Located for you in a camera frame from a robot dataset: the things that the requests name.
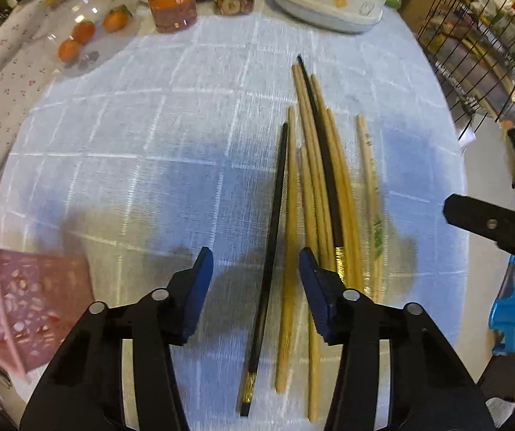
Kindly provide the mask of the long black chopstick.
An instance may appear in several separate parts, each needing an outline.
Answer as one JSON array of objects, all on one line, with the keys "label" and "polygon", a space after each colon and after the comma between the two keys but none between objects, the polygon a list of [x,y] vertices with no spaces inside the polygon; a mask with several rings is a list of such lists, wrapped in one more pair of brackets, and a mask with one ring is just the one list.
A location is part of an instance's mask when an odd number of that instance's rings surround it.
[{"label": "long black chopstick", "polygon": [[307,244],[322,268],[337,272],[346,287],[362,291],[359,219],[337,122],[301,56],[292,71],[304,138],[300,159]]}]

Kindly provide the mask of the black chopstick gold end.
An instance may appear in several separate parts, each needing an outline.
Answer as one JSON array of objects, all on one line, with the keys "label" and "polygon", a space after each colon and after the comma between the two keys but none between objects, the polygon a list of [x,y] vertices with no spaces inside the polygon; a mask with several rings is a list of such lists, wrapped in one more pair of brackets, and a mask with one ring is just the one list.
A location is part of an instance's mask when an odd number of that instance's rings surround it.
[{"label": "black chopstick gold end", "polygon": [[267,232],[265,256],[263,264],[263,276],[261,277],[259,302],[257,303],[254,325],[252,325],[252,337],[248,361],[245,366],[239,416],[248,417],[252,406],[256,386],[256,375],[259,369],[259,359],[263,348],[264,330],[266,324],[267,309],[271,292],[273,269],[276,257],[277,238],[281,214],[284,174],[286,166],[286,156],[288,148],[288,129],[287,122],[283,123],[278,147],[276,174],[273,189],[272,206]]}]

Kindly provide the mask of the bamboo chopstick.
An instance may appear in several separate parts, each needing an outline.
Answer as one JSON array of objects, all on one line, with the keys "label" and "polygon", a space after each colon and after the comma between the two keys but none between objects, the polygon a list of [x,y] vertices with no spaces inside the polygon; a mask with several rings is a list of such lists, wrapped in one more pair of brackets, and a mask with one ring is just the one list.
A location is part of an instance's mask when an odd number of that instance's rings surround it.
[{"label": "bamboo chopstick", "polygon": [[382,302],[383,282],[383,220],[378,180],[374,164],[371,135],[364,115],[356,117],[357,132],[365,174],[367,191],[367,219],[371,238],[371,296],[374,302]]}]

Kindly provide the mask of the pink utensil basket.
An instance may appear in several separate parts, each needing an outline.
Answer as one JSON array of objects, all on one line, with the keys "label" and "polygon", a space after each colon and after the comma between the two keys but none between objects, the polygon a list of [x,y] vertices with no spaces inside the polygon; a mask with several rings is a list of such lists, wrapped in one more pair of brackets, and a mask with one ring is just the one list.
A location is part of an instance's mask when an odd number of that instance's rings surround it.
[{"label": "pink utensil basket", "polygon": [[87,261],[0,248],[0,366],[24,379],[50,362],[94,302]]}]

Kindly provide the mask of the grey checked tablecloth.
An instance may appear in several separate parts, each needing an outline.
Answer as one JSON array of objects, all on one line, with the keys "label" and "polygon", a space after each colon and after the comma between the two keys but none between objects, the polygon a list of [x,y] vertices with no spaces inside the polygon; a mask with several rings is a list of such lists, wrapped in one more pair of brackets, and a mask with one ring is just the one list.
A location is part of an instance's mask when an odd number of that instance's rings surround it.
[{"label": "grey checked tablecloth", "polygon": [[202,247],[215,272],[193,338],[174,351],[194,430],[308,430],[308,329],[296,300],[289,386],[273,388],[282,273],[275,273],[256,395],[237,396],[255,316],[278,138],[302,57],[365,196],[363,115],[386,232],[383,299],[419,302],[448,339],[463,311],[468,239],[442,215],[465,190],[445,96],[400,16],[362,35],[304,26],[256,0],[249,15],[202,6],[191,29],[137,38],[94,70],[53,80],[29,111],[0,184],[0,243],[86,256],[97,299],[136,302]]}]

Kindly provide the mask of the floral patterned cloth cover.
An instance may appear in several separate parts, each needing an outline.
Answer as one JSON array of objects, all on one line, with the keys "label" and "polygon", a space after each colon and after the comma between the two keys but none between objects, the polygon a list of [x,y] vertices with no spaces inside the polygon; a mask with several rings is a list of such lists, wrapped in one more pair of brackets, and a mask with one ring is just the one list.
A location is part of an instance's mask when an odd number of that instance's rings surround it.
[{"label": "floral patterned cloth cover", "polygon": [[43,95],[75,16],[64,1],[22,0],[0,26],[0,174],[29,110]]}]

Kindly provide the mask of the glass jar with kumquats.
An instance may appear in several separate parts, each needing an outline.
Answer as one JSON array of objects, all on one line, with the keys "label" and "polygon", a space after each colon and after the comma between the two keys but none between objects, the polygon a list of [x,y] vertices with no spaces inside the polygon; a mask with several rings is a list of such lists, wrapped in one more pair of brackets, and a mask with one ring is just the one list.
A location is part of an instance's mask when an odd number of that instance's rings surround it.
[{"label": "glass jar with kumquats", "polygon": [[54,0],[43,42],[55,69],[86,74],[125,49],[138,34],[139,0]]}]

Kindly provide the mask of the stack of white plates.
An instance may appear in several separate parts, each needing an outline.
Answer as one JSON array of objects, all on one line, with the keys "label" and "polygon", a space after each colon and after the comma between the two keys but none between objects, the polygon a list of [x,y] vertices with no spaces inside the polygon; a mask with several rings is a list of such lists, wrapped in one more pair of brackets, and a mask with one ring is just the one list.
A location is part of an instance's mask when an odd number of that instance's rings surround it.
[{"label": "stack of white plates", "polygon": [[363,33],[376,26],[383,17],[384,7],[376,18],[365,19],[359,16],[340,16],[330,14],[323,9],[317,9],[297,0],[274,0],[286,13],[292,17],[307,22],[312,26],[329,29],[340,33]]}]

